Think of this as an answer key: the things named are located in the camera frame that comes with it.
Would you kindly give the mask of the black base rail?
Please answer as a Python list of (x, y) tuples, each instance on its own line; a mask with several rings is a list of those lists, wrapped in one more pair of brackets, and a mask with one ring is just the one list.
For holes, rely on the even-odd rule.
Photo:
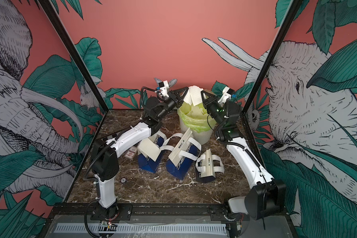
[(97, 203), (58, 203), (54, 206), (49, 219), (57, 215), (84, 216), (92, 221), (129, 221), (136, 216), (205, 216), (211, 221), (233, 222), (248, 220), (245, 213), (233, 213), (225, 204), (195, 203), (119, 203), (108, 215)]

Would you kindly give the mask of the blue takeout bag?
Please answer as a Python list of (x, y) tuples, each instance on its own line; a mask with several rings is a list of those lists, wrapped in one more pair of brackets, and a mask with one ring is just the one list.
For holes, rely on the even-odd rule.
[[(168, 145), (169, 141), (174, 137), (180, 138), (175, 147)], [(202, 145), (194, 139), (191, 129), (187, 129), (184, 134), (176, 133), (172, 135), (160, 147), (161, 151), (170, 151), (168, 161), (166, 162), (166, 169), (168, 173), (179, 180), (185, 178), (193, 162), (198, 159), (201, 149)]]
[(156, 173), (157, 167), (159, 166), (163, 156), (163, 152), (161, 151), (160, 147), (163, 145), (166, 139), (166, 135), (161, 131), (158, 131), (154, 135), (143, 139), (139, 143), (137, 147), (137, 161), (140, 169), (151, 173)]

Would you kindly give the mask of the small red white card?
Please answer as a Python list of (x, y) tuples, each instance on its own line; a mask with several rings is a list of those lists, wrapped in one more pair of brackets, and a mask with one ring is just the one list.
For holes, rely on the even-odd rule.
[(133, 160), (134, 157), (138, 154), (138, 149), (135, 146), (132, 146), (128, 151), (124, 154), (124, 157), (130, 160)]

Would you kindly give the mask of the dark takeout bag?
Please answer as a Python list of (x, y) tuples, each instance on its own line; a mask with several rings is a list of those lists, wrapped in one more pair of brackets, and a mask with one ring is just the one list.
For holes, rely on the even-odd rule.
[(213, 155), (211, 150), (206, 150), (195, 162), (196, 181), (210, 183), (215, 181), (216, 173), (224, 173), (224, 165), (219, 156)]

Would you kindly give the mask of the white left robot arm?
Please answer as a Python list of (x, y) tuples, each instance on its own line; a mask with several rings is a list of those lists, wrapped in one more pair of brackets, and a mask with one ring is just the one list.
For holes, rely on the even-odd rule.
[(89, 167), (83, 177), (96, 186), (97, 198), (92, 202), (92, 220), (112, 222), (120, 214), (115, 196), (114, 180), (118, 173), (119, 158), (135, 144), (156, 134), (163, 124), (163, 118), (173, 109), (179, 108), (189, 91), (188, 87), (168, 91), (164, 97), (147, 99), (143, 106), (143, 116), (135, 126), (129, 126), (114, 138), (95, 141)]

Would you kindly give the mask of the green plastic bin liner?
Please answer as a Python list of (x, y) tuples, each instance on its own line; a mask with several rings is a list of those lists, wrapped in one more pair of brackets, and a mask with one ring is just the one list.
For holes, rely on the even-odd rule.
[(177, 113), (183, 124), (192, 131), (200, 133), (215, 128), (216, 121), (209, 116), (202, 104), (193, 106), (183, 102)]

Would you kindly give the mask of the white receipt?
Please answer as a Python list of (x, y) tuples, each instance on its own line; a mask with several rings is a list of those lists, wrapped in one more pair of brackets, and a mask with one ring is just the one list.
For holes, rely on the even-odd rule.
[(200, 88), (198, 86), (190, 86), (188, 88), (188, 92), (186, 93), (184, 97), (184, 102), (186, 102), (189, 105), (192, 106), (197, 106), (198, 104), (202, 104), (202, 98), (201, 98), (201, 92), (203, 91), (203, 88)]
[(153, 161), (156, 161), (160, 155), (160, 147), (148, 138), (142, 140), (137, 148), (141, 154), (146, 158), (149, 157)]

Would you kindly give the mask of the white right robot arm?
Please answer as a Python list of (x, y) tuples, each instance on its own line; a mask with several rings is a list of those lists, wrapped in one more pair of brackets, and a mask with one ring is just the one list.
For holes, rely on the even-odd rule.
[(201, 99), (207, 113), (216, 121), (216, 140), (224, 144), (242, 169), (250, 191), (246, 196), (229, 199), (231, 212), (248, 214), (254, 220), (264, 219), (284, 210), (286, 185), (264, 168), (249, 148), (237, 121), (241, 106), (231, 102), (228, 94), (224, 99), (207, 91), (201, 91)]

